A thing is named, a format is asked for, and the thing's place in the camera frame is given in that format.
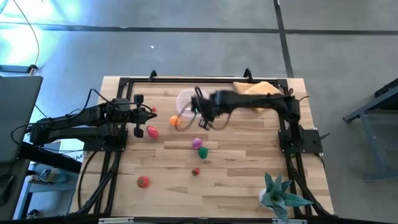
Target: wooden table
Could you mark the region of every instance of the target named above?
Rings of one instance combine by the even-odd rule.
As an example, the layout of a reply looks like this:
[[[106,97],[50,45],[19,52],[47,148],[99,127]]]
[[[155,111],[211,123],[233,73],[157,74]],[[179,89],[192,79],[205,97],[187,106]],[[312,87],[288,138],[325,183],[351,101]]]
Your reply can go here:
[[[119,78],[104,77],[101,94],[107,99],[116,96]],[[297,98],[307,95],[303,79],[287,80]],[[134,126],[127,125],[131,131],[119,166],[112,216],[274,218],[273,211],[259,206],[258,195],[265,187],[265,172],[273,178],[282,174],[287,180],[285,158],[277,137],[280,129],[277,113],[265,110],[257,114],[250,109],[237,109],[222,131],[205,131],[195,122],[190,129],[178,132],[169,125],[169,118],[177,114],[176,97],[182,89],[194,86],[194,83],[134,84],[133,94],[143,94],[144,104],[157,108],[158,117],[147,125],[157,127],[160,137],[151,139],[145,133],[143,138],[135,138]],[[199,86],[208,93],[233,89],[232,84],[201,83]],[[308,98],[301,101],[300,109],[300,124],[305,129],[313,128]],[[201,138],[209,149],[205,160],[192,149],[193,138]],[[85,156],[83,165],[90,154]],[[81,188],[83,203],[98,185],[103,157],[103,152],[97,153],[88,165]],[[308,188],[323,207],[333,213],[320,159],[312,154],[302,157]],[[200,175],[194,177],[191,170],[196,167],[200,168]],[[150,178],[148,189],[136,185],[142,175]],[[107,197],[106,189],[102,208]],[[77,196],[72,204],[72,211],[75,210]],[[289,216],[294,216],[292,209]]]

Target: white pot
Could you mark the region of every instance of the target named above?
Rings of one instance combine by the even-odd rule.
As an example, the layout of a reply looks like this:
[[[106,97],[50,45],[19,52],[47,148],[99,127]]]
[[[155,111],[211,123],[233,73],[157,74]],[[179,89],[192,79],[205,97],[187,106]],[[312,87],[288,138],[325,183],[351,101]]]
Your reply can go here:
[[[261,203],[261,201],[262,201],[262,196],[264,196],[264,194],[266,194],[266,191],[267,191],[267,188],[264,188],[264,189],[262,189],[262,190],[260,191],[260,193],[259,193],[259,202],[260,202],[260,205],[261,205],[263,208],[266,208],[266,209],[269,209],[269,210],[273,210],[272,208],[267,207],[267,206],[265,206],[265,205],[263,205],[263,204]]]

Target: concrete floor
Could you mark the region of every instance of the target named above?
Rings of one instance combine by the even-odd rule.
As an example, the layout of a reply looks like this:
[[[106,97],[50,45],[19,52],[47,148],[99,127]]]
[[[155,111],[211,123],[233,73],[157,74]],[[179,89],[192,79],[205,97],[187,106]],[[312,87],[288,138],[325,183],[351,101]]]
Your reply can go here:
[[[272,0],[18,2],[33,22],[48,24],[277,28]],[[280,0],[280,5],[286,29],[398,29],[393,0]],[[1,21],[23,22],[12,1]],[[241,76],[249,67],[256,77],[287,76],[278,34],[36,31],[36,75],[44,77],[37,105],[50,116],[81,108],[105,75],[149,75],[155,69],[159,75]],[[305,79],[315,125],[331,132],[322,144],[335,213],[397,223],[398,180],[363,182],[375,171],[368,142],[360,122],[345,124],[341,118],[398,77],[398,36],[288,35],[287,43],[294,77]],[[0,30],[0,49],[0,64],[35,59],[28,27]],[[35,111],[32,119],[38,118]]]

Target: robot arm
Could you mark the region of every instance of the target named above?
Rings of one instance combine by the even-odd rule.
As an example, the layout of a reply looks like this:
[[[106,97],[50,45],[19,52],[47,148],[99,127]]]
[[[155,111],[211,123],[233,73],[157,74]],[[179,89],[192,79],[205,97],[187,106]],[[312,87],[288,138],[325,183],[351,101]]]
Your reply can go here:
[[[278,112],[279,116],[289,123],[290,143],[300,147],[303,139],[303,129],[299,125],[300,105],[294,96],[281,94],[241,95],[234,91],[219,90],[204,99],[199,87],[191,99],[191,111],[201,113],[199,126],[210,130],[213,121],[223,113],[231,114],[236,108],[270,108]]]
[[[120,130],[124,123],[134,123],[134,135],[142,138],[143,130],[141,124],[157,115],[151,110],[147,111],[142,105],[144,97],[134,96],[140,99],[137,108],[130,110],[130,103],[127,99],[114,99],[112,102],[102,103],[91,108],[86,108],[78,114],[66,114],[58,118],[45,118],[32,125],[30,129],[30,142],[34,146],[51,143],[57,139],[77,138],[101,139],[112,144],[118,142],[123,136]]]

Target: artificial plant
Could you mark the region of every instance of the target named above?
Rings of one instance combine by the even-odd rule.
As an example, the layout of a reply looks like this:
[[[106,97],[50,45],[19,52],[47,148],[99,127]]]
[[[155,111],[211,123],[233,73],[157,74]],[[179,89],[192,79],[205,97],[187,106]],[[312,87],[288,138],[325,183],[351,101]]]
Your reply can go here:
[[[276,178],[275,182],[272,177],[266,173],[266,193],[262,196],[261,204],[272,208],[275,214],[286,223],[289,222],[286,207],[299,207],[312,204],[311,201],[304,198],[285,192],[289,187],[291,180],[282,182],[282,176]]]

